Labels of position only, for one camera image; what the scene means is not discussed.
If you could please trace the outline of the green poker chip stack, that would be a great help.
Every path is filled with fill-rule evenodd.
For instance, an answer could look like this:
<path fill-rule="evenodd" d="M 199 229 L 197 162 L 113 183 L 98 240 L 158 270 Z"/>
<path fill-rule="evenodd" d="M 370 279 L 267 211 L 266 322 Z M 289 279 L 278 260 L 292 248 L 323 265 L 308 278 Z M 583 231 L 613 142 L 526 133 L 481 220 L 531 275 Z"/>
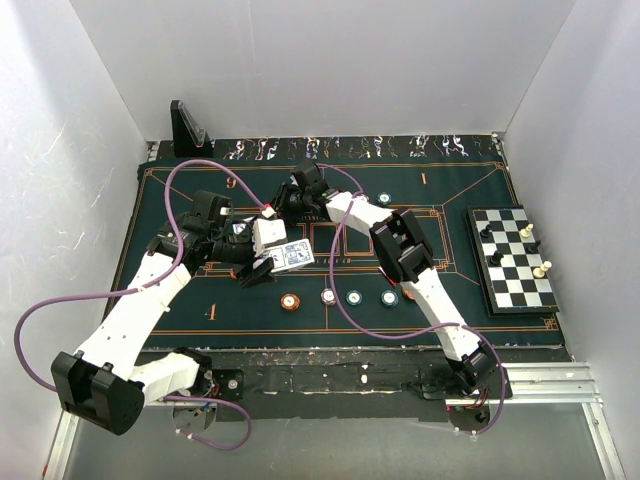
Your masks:
<path fill-rule="evenodd" d="M 346 295 L 346 301 L 349 305 L 356 306 L 362 302 L 362 294 L 359 291 L 352 290 Z"/>

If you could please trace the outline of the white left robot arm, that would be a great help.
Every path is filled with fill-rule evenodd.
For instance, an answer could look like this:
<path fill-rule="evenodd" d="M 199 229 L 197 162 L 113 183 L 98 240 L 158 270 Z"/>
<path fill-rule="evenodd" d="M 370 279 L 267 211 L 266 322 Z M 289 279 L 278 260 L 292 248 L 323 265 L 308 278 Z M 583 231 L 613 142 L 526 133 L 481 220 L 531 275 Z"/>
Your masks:
<path fill-rule="evenodd" d="M 185 347 L 137 365 L 147 338 L 177 294 L 207 262 L 239 266 L 238 279 L 261 283 L 274 266 L 254 264 L 285 243 L 285 223 L 271 208 L 249 219 L 234 216 L 230 198 L 198 191 L 189 211 L 171 216 L 150 241 L 130 287 L 74 354 L 61 352 L 51 373 L 63 409 L 116 435 L 142 409 L 175 392 L 200 400 L 214 388 L 212 361 Z"/>

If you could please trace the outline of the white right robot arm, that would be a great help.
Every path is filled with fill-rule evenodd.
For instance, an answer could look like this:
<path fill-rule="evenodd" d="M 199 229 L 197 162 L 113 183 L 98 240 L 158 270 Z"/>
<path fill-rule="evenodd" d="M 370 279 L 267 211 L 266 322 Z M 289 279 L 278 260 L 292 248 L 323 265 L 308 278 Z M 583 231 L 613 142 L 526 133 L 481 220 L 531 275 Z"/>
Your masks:
<path fill-rule="evenodd" d="M 339 311 L 355 329 L 380 340 L 409 340 L 434 332 L 452 369 L 454 389 L 464 397 L 479 395 L 499 368 L 499 359 L 490 342 L 467 325 L 447 293 L 435 268 L 433 248 L 414 213 L 371 203 L 360 185 L 355 192 L 332 188 L 322 168 L 311 161 L 299 164 L 279 186 L 271 206 L 283 220 L 312 214 L 336 224 L 335 239 L 345 228 L 367 236 L 384 275 L 410 293 L 429 326 L 412 333 L 385 335 L 358 324 L 341 300 L 336 301 Z"/>

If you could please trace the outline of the orange poker chip stack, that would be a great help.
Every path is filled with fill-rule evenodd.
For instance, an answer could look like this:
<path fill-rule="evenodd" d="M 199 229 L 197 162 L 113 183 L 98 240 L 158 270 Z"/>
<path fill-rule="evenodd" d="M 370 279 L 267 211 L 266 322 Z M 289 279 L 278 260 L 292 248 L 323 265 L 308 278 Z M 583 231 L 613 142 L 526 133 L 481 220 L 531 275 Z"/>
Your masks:
<path fill-rule="evenodd" d="M 300 307 L 300 299 L 293 293 L 287 293 L 281 297 L 280 305 L 286 311 L 295 311 Z"/>

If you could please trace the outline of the green chips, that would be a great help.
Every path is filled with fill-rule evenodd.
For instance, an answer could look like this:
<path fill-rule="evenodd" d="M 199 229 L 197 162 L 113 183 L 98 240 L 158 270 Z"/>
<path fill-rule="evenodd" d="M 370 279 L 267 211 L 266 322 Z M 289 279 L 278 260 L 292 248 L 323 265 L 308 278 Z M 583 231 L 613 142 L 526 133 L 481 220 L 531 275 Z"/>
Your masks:
<path fill-rule="evenodd" d="M 381 206 L 387 206 L 391 202 L 391 196 L 386 192 L 381 192 L 377 195 L 377 203 Z"/>
<path fill-rule="evenodd" d="M 386 290 L 381 294 L 381 302 L 385 307 L 393 308 L 399 302 L 398 295 L 395 291 Z"/>

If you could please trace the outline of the blue playing card deck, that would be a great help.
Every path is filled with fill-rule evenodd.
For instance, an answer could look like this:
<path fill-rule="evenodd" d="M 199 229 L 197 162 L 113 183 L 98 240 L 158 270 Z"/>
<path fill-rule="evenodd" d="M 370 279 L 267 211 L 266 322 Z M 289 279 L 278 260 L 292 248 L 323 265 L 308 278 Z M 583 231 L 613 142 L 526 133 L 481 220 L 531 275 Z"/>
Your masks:
<path fill-rule="evenodd" d="M 273 261 L 271 272 L 280 274 L 300 269 L 315 262 L 310 241 L 303 238 L 266 249 L 260 260 Z"/>

